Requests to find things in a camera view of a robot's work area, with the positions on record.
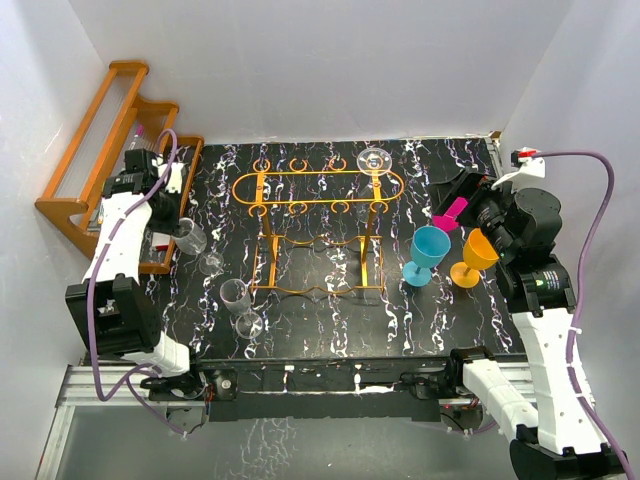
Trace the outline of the pink plastic wine glass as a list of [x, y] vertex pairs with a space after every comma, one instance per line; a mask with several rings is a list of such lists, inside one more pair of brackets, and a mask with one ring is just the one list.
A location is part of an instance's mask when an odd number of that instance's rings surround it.
[[458, 197], [442, 215], [433, 216], [433, 225], [442, 231], [449, 233], [459, 227], [457, 217], [467, 207], [468, 201]]

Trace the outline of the short clear wine glass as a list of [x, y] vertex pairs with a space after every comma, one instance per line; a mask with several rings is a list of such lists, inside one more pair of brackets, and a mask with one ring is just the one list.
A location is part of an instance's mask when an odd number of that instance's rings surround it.
[[192, 219], [182, 217], [178, 229], [172, 236], [176, 247], [184, 254], [198, 258], [198, 268], [207, 276], [223, 273], [224, 260], [221, 254], [207, 251], [207, 236]]

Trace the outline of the tall clear wine glass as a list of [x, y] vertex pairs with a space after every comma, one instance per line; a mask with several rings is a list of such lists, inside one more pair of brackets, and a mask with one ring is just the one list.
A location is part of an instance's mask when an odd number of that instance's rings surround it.
[[384, 175], [391, 170], [393, 160], [386, 150], [372, 147], [361, 151], [356, 163], [358, 169], [366, 175]]

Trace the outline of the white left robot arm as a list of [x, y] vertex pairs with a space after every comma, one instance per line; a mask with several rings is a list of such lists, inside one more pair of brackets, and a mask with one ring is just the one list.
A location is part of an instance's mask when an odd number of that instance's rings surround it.
[[204, 392], [207, 376], [190, 365], [189, 348], [164, 333], [139, 280], [145, 234], [178, 233], [185, 168], [146, 149], [125, 153], [123, 169], [102, 189], [94, 258], [82, 282], [67, 288], [65, 302], [88, 349], [149, 363], [172, 377], [182, 397], [194, 399]]

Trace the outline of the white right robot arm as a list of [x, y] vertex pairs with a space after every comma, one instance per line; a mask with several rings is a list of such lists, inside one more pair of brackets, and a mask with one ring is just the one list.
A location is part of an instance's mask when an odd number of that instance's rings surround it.
[[553, 253], [561, 203], [535, 187], [516, 189], [471, 169], [430, 185], [435, 216], [460, 198], [457, 222], [497, 255], [496, 280], [525, 348], [535, 400], [529, 402], [484, 346], [455, 349], [443, 385], [476, 396], [509, 443], [520, 479], [608, 479], [628, 459], [589, 414], [586, 380], [575, 343], [578, 315], [570, 276]]

